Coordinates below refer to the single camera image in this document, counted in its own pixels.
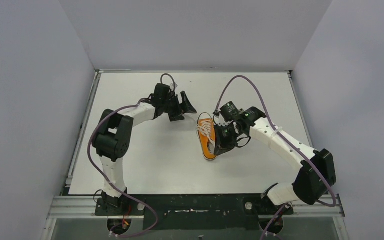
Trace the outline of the white shoelace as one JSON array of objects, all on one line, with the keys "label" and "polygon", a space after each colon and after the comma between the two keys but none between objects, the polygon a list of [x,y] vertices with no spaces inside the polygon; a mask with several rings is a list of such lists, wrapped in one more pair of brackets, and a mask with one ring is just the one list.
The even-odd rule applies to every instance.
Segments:
[{"label": "white shoelace", "polygon": [[207,147],[210,152],[215,149],[216,133],[211,115],[203,112],[199,115],[196,126],[199,141],[203,147]]}]

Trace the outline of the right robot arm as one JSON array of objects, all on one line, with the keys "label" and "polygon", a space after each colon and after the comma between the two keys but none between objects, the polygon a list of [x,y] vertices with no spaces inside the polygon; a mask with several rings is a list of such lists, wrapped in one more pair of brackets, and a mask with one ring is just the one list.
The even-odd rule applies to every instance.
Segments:
[{"label": "right robot arm", "polygon": [[261,207],[265,212],[275,213],[281,205],[294,201],[314,205],[336,183],[334,159],[328,150],[318,151],[281,127],[271,126],[266,114],[258,108],[238,109],[230,101],[215,114],[225,121],[214,126],[216,156],[238,148],[242,139],[257,140],[297,171],[293,182],[275,183],[263,193]]}]

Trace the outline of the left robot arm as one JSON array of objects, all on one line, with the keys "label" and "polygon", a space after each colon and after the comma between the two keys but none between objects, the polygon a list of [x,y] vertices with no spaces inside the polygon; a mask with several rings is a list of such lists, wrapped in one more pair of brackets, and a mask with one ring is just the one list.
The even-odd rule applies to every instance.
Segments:
[{"label": "left robot arm", "polygon": [[102,199],[113,212],[123,213],[128,207],[127,186],[123,177],[123,158],[131,142],[133,128],[167,114],[171,122],[185,119],[185,114],[196,114],[186,93],[177,95],[169,85],[158,83],[154,92],[137,104],[118,110],[106,109],[88,142],[101,160],[101,167],[93,166],[105,183]]}]

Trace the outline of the orange canvas sneaker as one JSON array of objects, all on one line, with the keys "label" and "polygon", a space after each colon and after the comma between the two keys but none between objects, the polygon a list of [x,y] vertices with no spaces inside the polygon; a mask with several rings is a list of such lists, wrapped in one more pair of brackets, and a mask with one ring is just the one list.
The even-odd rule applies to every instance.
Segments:
[{"label": "orange canvas sneaker", "polygon": [[217,157],[215,155],[215,124],[209,113],[203,112],[199,115],[196,124],[196,133],[201,145],[203,157],[207,161],[215,160]]}]

